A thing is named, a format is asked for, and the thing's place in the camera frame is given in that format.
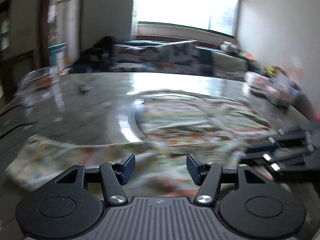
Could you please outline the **green patterned children's garment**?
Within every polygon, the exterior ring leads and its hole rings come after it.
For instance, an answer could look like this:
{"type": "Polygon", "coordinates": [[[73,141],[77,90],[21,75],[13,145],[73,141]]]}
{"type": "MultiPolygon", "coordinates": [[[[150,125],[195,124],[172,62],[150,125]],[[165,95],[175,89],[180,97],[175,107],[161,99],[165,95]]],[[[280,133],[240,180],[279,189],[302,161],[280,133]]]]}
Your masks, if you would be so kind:
{"type": "Polygon", "coordinates": [[[102,142],[106,120],[94,119],[75,142],[51,136],[30,136],[5,169],[20,188],[32,192],[76,163],[97,168],[134,153],[136,169],[125,186],[129,196],[193,197],[185,157],[192,153],[203,162],[235,168],[245,149],[274,135],[272,125],[245,99],[167,90],[142,94],[139,121],[144,137],[132,129],[111,126],[108,134],[121,133],[124,142],[102,142]]]}

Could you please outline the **black clothes pile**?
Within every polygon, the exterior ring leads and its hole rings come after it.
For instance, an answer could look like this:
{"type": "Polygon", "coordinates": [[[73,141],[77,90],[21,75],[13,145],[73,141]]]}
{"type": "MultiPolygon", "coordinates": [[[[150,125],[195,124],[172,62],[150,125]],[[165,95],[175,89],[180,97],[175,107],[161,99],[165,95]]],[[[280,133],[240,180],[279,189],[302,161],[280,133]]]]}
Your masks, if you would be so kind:
{"type": "Polygon", "coordinates": [[[105,36],[91,48],[82,51],[75,63],[90,65],[94,69],[109,68],[113,63],[113,49],[114,39],[105,36]]]}

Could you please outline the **pink tissue pack near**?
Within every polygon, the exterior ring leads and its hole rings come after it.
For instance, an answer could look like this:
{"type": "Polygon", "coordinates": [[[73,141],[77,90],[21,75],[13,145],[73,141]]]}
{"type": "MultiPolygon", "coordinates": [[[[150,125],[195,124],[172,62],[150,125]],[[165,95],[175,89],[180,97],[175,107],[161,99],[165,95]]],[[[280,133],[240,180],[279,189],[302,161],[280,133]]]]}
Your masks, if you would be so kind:
{"type": "Polygon", "coordinates": [[[265,97],[267,100],[277,107],[289,107],[296,99],[297,93],[289,87],[289,91],[283,87],[274,87],[267,85],[265,88],[265,97]]]}

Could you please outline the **pink tissue pack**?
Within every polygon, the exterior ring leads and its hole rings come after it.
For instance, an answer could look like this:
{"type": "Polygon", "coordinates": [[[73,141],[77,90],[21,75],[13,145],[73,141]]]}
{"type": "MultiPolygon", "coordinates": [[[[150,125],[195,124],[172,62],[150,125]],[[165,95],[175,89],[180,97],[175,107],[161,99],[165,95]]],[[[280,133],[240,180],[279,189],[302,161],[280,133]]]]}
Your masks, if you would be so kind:
{"type": "Polygon", "coordinates": [[[249,90],[256,95],[265,96],[266,87],[269,84],[269,78],[255,72],[246,72],[244,77],[249,90]]]}
{"type": "Polygon", "coordinates": [[[267,100],[277,107],[289,107],[296,99],[297,93],[289,87],[289,91],[283,87],[274,87],[267,85],[265,88],[265,97],[267,100]]]}

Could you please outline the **clear plastic storage box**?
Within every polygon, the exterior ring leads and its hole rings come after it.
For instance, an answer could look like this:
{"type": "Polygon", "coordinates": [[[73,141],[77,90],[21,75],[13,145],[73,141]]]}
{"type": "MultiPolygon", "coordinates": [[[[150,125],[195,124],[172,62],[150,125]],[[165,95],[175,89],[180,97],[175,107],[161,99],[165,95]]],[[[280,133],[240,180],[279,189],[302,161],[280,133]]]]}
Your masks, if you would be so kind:
{"type": "Polygon", "coordinates": [[[280,90],[289,94],[293,99],[296,99],[302,96],[302,92],[299,90],[296,83],[290,80],[285,74],[282,72],[277,72],[276,74],[276,87],[280,90]]]}

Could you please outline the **brown plush toy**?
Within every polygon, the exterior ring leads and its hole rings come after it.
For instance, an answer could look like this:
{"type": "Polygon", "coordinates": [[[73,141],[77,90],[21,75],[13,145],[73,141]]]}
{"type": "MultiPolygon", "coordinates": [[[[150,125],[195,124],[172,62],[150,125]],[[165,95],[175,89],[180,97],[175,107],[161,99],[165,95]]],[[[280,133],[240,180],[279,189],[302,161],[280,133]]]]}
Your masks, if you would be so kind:
{"type": "Polygon", "coordinates": [[[265,67],[263,73],[266,77],[276,77],[283,70],[278,66],[265,67]]]}

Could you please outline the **pink tissue pack far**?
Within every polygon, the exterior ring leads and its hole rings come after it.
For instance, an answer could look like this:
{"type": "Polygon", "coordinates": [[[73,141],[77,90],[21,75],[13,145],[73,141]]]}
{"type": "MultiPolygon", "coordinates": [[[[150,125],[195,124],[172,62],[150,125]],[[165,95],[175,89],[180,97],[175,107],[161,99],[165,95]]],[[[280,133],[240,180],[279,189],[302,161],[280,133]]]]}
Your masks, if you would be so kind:
{"type": "Polygon", "coordinates": [[[269,84],[269,78],[255,72],[246,72],[244,77],[249,90],[256,95],[265,96],[266,87],[269,84]]]}

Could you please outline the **grey cushion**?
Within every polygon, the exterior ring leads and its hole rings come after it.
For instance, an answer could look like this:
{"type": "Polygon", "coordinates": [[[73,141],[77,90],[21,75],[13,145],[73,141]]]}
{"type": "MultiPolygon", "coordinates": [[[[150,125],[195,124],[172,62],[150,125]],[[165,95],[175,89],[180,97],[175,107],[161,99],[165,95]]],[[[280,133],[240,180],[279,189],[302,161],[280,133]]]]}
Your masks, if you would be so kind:
{"type": "Polygon", "coordinates": [[[248,72],[246,60],[231,55],[212,52],[213,75],[227,80],[244,81],[248,72]]]}

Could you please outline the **grey quilted star table cover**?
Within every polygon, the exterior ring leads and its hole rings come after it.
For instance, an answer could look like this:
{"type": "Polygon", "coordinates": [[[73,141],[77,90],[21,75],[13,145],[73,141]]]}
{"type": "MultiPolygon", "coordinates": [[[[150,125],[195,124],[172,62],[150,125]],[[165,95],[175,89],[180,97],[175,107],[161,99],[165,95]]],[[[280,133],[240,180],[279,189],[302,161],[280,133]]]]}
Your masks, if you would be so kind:
{"type": "Polygon", "coordinates": [[[1,239],[22,237],[15,209],[26,192],[7,176],[5,169],[29,137],[41,135],[61,146],[88,146],[86,157],[91,157],[93,150],[100,150],[108,160],[116,160],[120,152],[112,153],[106,145],[140,141],[127,123],[131,102],[161,91],[247,100],[254,112],[274,128],[308,122],[294,107],[276,107],[253,95],[248,85],[240,81],[158,73],[64,75],[55,84],[51,98],[35,103],[31,109],[15,99],[1,111],[1,239]],[[82,94],[75,80],[84,80],[93,89],[82,94]]]}

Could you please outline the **round black induction cooktop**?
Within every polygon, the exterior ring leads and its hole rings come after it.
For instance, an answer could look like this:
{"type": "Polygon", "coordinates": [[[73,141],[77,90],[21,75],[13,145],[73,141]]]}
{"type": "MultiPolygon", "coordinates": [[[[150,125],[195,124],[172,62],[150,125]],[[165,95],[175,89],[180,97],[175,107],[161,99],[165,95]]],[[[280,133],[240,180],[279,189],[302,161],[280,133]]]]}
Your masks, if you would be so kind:
{"type": "Polygon", "coordinates": [[[127,114],[127,123],[135,137],[139,140],[145,140],[146,135],[142,131],[142,114],[144,112],[144,100],[136,99],[131,102],[127,114]]]}

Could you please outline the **black white plush toy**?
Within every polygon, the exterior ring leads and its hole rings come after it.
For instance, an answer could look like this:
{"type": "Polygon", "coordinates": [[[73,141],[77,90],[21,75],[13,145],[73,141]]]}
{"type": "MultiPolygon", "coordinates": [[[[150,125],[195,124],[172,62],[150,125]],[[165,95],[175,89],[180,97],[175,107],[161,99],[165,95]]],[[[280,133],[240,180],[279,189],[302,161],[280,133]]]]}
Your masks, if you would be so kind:
{"type": "Polygon", "coordinates": [[[230,53],[230,54],[238,54],[239,53],[239,48],[237,45],[228,42],[228,41],[224,41],[221,45],[220,45],[220,50],[230,53]]]}

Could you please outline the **blue sofa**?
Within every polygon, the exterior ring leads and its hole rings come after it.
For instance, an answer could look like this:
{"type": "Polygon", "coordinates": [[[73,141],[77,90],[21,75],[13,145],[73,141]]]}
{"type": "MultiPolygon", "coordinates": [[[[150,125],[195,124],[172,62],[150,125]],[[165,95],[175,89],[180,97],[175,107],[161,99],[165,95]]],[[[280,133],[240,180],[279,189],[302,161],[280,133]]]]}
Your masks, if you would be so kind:
{"type": "Polygon", "coordinates": [[[69,73],[165,73],[244,81],[247,72],[261,74],[248,59],[195,41],[171,43],[98,43],[80,54],[69,73]]]}

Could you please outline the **blue white cabinet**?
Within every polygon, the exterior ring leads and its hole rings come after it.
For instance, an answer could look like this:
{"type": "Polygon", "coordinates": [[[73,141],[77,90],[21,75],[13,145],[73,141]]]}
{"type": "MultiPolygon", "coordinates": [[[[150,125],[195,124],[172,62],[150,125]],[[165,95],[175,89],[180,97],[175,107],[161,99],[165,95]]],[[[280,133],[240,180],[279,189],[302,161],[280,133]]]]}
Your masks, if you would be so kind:
{"type": "Polygon", "coordinates": [[[65,69],[65,50],[67,45],[67,42],[63,42],[48,47],[51,74],[58,74],[65,69]]]}

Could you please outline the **green framed window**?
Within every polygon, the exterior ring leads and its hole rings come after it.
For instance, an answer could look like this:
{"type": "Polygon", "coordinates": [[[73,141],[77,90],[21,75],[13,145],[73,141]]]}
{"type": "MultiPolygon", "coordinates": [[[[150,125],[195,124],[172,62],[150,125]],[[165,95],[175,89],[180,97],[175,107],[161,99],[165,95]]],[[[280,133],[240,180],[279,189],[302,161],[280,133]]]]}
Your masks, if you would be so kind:
{"type": "Polygon", "coordinates": [[[168,25],[234,36],[240,0],[133,0],[139,24],[168,25]]]}

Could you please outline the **long butterfly pillow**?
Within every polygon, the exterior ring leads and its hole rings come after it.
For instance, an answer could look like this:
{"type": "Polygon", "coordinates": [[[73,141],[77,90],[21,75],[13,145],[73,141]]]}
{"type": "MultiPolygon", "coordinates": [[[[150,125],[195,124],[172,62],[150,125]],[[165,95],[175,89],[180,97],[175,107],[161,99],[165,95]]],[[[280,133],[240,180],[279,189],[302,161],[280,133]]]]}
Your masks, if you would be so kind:
{"type": "Polygon", "coordinates": [[[114,45],[111,72],[162,73],[159,46],[114,45]]]}

